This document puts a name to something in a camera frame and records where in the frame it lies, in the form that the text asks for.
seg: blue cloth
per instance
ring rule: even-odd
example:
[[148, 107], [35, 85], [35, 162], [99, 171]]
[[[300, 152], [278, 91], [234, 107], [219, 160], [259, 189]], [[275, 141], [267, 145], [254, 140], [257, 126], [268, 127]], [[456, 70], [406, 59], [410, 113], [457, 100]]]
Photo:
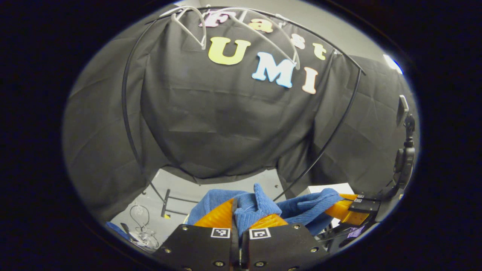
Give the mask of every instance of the blue cloth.
[[303, 224], [312, 235], [316, 235], [333, 219], [324, 211], [342, 200], [334, 189], [324, 189], [320, 193], [300, 196], [280, 203], [274, 203], [268, 198], [257, 183], [254, 185], [254, 193], [213, 189], [209, 190], [191, 210], [187, 224], [196, 224], [211, 210], [232, 198], [238, 200], [238, 208], [234, 212], [234, 216], [240, 237], [258, 220], [271, 214], [280, 215], [289, 224]]
[[107, 225], [107, 227], [113, 229], [118, 234], [120, 234], [122, 237], [124, 237], [127, 241], [129, 240], [129, 236], [121, 228], [119, 228], [116, 224], [111, 223], [111, 222], [107, 222], [106, 225]]

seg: white sticker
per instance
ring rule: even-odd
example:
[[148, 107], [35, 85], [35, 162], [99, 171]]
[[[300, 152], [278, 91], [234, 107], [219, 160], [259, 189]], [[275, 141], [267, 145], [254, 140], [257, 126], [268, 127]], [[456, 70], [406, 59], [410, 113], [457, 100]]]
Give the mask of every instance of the white sticker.
[[213, 228], [211, 232], [212, 238], [230, 238], [231, 237], [231, 229], [224, 229], [224, 228]]
[[264, 229], [250, 229], [249, 230], [249, 239], [263, 239], [271, 237], [271, 233], [269, 233], [268, 228]]

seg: blue letter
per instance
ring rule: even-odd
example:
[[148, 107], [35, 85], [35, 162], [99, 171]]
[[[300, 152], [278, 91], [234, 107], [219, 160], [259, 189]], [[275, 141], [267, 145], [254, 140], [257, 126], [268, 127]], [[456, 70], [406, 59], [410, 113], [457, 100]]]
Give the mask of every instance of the blue letter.
[[293, 64], [289, 59], [284, 59], [279, 65], [276, 65], [273, 56], [265, 52], [258, 52], [258, 56], [258, 69], [251, 75], [251, 77], [256, 80], [264, 81], [266, 79], [266, 70], [270, 82], [273, 82], [279, 74], [280, 77], [276, 80], [276, 84], [287, 88], [292, 87], [293, 84], [291, 84], [291, 76], [293, 74], [295, 64]]

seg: gray floor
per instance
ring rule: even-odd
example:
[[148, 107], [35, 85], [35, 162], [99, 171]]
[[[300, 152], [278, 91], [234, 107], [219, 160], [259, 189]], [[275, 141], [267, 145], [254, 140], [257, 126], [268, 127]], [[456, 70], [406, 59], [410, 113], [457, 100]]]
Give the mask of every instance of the gray floor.
[[[194, 201], [201, 200], [207, 191], [211, 189], [243, 190], [252, 193], [254, 192], [253, 186], [255, 183], [259, 183], [265, 194], [272, 199], [282, 192], [282, 186], [276, 169], [266, 170], [258, 175], [237, 182], [202, 186], [181, 179], [160, 169], [152, 180], [152, 183], [163, 197], [165, 196], [166, 191], [170, 189], [170, 196]], [[162, 218], [162, 201], [160, 198], [156, 195], [151, 186], [145, 190], [145, 193], [145, 195], [140, 194], [122, 213], [113, 218], [111, 222], [119, 227], [121, 227], [121, 223], [125, 223], [131, 231], [136, 231], [135, 228], [138, 227], [137, 231], [139, 231], [139, 226], [131, 217], [131, 207], [142, 205], [148, 210], [148, 215], [146, 209], [135, 207], [132, 209], [132, 216], [141, 225], [147, 223], [147, 219], [149, 219], [147, 228], [155, 232], [154, 236], [158, 242], [162, 244], [167, 237], [171, 235], [174, 229], [184, 222], [186, 216], [166, 212], [171, 218]], [[282, 196], [276, 202], [284, 200], [286, 200], [286, 198], [285, 196]], [[181, 213], [189, 213], [195, 205], [195, 203], [169, 199], [167, 209]]]

